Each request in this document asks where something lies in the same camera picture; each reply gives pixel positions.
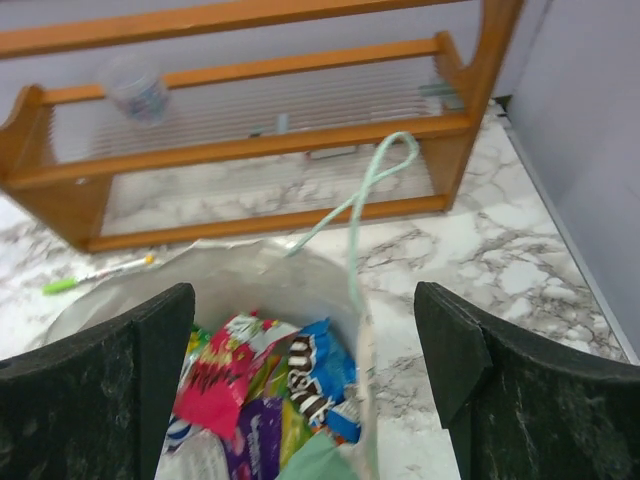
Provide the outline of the green paper bag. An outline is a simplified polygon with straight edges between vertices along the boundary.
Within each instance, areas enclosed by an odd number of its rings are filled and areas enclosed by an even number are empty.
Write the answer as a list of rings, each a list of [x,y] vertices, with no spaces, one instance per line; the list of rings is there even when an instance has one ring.
[[[241,313],[277,319],[299,331],[328,318],[332,333],[355,361],[360,440],[355,444],[339,444],[325,430],[314,432],[291,401],[286,380],[288,398],[312,436],[291,456],[281,477],[377,478],[375,348],[368,303],[357,278],[357,246],[359,222],[370,188],[395,174],[394,168],[383,167],[383,160],[396,143],[405,144],[409,160],[418,157],[418,144],[410,134],[389,135],[375,150],[359,189],[324,217],[324,222],[330,223],[341,213],[350,216],[345,265],[312,252],[306,239],[294,244],[275,240],[237,244],[200,240],[157,266],[110,276],[58,316],[47,333],[47,341],[61,340],[94,327],[177,283],[188,283],[194,288],[194,322],[211,336]],[[298,332],[277,343],[272,351],[284,356],[287,364],[289,347]],[[171,457],[162,463],[162,470],[189,467],[210,457],[204,452],[202,437],[201,432],[174,415],[166,440]]]

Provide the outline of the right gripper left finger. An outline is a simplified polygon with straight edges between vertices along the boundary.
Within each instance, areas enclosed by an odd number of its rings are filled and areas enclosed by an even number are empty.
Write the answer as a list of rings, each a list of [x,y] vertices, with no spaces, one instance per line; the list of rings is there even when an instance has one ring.
[[[194,314],[180,283],[3,360],[2,478],[154,478]]]

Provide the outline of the red snack packet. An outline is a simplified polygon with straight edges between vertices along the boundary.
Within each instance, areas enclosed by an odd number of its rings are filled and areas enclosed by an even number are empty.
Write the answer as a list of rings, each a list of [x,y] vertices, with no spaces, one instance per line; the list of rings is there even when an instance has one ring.
[[[178,389],[173,413],[223,439],[231,438],[251,379],[276,344],[298,331],[277,319],[244,313],[232,317],[195,359]]]

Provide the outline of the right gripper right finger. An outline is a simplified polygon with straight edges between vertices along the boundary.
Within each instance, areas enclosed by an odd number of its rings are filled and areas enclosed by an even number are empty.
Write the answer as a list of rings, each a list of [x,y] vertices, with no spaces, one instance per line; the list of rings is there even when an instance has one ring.
[[[635,479],[639,370],[502,320],[434,282],[414,315],[464,479]]]

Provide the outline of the purple snack packet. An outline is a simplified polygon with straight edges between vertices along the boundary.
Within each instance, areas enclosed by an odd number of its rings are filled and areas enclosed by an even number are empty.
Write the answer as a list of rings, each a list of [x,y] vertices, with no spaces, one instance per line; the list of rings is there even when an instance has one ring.
[[[230,440],[223,441],[229,478],[272,480],[280,473],[283,399],[258,398],[246,404]]]

